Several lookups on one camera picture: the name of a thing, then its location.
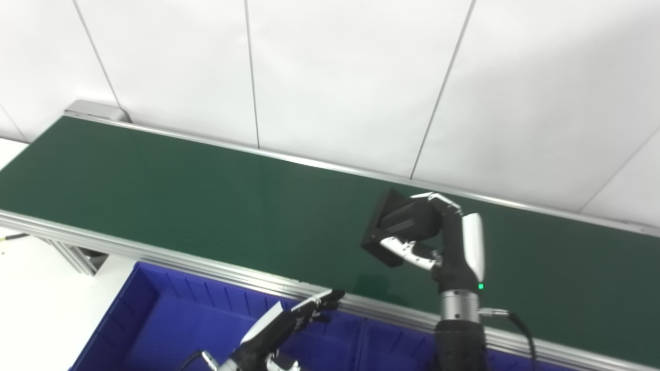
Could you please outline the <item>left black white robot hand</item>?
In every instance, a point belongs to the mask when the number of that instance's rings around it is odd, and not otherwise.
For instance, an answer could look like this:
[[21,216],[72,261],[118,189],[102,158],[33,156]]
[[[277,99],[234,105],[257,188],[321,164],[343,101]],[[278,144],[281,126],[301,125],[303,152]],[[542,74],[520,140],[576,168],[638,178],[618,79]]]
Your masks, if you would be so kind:
[[299,361],[279,349],[291,335],[313,322],[328,323],[327,311],[337,310],[345,291],[330,289],[285,309],[280,301],[266,311],[243,336],[221,370],[303,370]]

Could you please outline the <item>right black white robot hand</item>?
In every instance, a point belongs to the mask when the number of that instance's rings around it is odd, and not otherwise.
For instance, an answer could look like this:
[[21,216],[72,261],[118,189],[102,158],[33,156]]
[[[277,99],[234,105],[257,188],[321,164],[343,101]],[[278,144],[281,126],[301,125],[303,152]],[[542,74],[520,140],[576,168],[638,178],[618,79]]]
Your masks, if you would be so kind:
[[471,267],[465,237],[476,242],[483,235],[477,213],[464,214],[461,206],[441,193],[405,197],[394,189],[378,199],[361,242],[387,267],[404,262],[431,272],[439,293],[465,290],[477,294],[483,269]]

